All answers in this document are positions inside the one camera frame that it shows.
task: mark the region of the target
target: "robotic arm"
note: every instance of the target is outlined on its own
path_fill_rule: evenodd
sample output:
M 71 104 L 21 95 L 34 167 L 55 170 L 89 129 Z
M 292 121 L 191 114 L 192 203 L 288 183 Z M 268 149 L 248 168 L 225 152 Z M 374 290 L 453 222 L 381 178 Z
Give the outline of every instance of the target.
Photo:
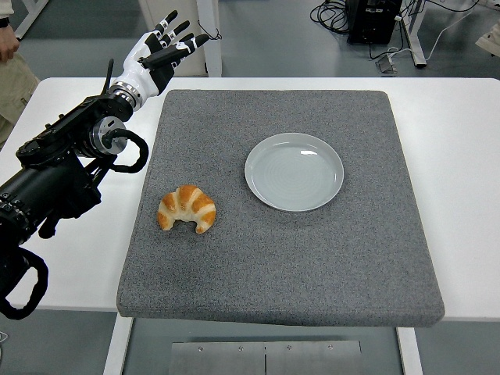
M 209 40 L 188 34 L 186 21 L 167 31 L 172 12 L 151 33 L 144 34 L 123 64 L 123 74 L 109 86 L 113 62 L 98 96 L 86 98 L 16 153 L 22 170 L 0 187 L 0 313 L 20 320 L 30 315 L 48 286 L 48 268 L 40 257 L 20 246 L 38 229 L 50 238 L 60 219 L 77 218 L 101 202 L 98 185 L 109 170 L 136 173 L 148 160 L 148 145 L 127 130 L 127 122 L 148 98 L 159 95 L 177 66 Z M 115 165 L 127 140 L 139 147 L 132 166 Z M 83 166 L 78 157 L 93 158 Z M 22 308 L 6 297 L 31 268 L 38 274 L 30 301 Z

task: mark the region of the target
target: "pastry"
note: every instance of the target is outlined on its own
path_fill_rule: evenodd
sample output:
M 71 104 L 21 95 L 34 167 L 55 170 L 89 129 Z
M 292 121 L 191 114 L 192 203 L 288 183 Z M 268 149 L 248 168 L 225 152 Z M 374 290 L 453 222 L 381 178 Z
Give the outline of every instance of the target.
M 213 200 L 194 185 L 182 185 L 165 195 L 156 214 L 163 230 L 172 229 L 176 220 L 195 221 L 196 233 L 205 233 L 216 219 Z

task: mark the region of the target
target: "white table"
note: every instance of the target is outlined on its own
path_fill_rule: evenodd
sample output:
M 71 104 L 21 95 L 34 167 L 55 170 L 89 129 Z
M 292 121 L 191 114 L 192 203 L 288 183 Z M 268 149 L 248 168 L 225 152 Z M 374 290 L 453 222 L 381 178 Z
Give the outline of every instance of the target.
M 0 152 L 0 183 L 19 170 L 14 155 L 19 146 L 40 133 L 45 123 L 56 121 L 59 113 L 99 93 L 103 83 L 104 79 L 98 78 L 41 82 Z M 444 319 L 500 321 L 499 81 L 174 78 L 168 89 L 385 91 L 445 303 Z M 128 129 L 151 146 L 165 94 L 150 98 L 127 123 Z M 137 149 L 129 146 L 119 161 L 132 163 L 136 157 Z M 24 245 L 44 258 L 49 267 L 48 291 L 40 309 L 116 311 L 116 289 L 144 177 L 145 169 L 135 175 L 110 172 L 99 189 L 102 204 L 78 220 L 62 220 L 53 239 L 41 240 L 34 235 Z M 23 305 L 34 282 L 34 272 L 30 272 L 9 300 Z

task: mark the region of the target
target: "plate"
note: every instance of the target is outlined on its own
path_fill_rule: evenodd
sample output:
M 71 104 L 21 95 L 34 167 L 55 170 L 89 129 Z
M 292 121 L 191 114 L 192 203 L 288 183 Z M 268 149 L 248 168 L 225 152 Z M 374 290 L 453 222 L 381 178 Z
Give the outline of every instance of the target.
M 282 133 L 252 149 L 245 163 L 245 178 L 267 205 L 303 212 L 327 204 L 338 193 L 344 166 L 335 150 L 319 138 Z

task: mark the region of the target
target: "desk leg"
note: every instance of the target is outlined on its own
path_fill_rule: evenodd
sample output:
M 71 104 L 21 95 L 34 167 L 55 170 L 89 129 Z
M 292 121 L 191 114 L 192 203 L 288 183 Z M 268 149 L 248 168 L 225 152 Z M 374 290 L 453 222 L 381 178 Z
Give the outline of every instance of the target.
M 28 31 L 33 22 L 40 15 L 43 8 L 47 5 L 48 0 L 23 0 L 24 6 L 28 9 L 28 15 L 23 22 L 16 28 L 16 38 L 23 39 L 23 36 Z
M 417 0 L 416 8 L 412 10 L 415 14 L 403 18 L 408 46 L 412 50 L 413 63 L 417 68 L 424 68 L 427 66 L 427 61 L 425 61 L 425 57 L 423 56 L 422 46 L 420 45 L 418 37 L 420 25 L 422 25 L 423 16 L 426 11 L 425 0 Z
M 403 373 L 405 375 L 423 375 L 415 330 L 413 328 L 396 328 L 396 332 Z
M 213 37 L 217 35 L 219 25 L 219 0 L 196 0 L 200 24 Z M 203 45 L 205 51 L 206 69 L 209 77 L 222 76 L 222 50 L 220 41 L 210 41 Z
M 134 318 L 123 318 L 116 314 L 115 327 L 112 330 L 108 357 L 104 367 L 104 375 L 118 375 L 123 371 L 123 364 L 127 356 L 128 341 Z

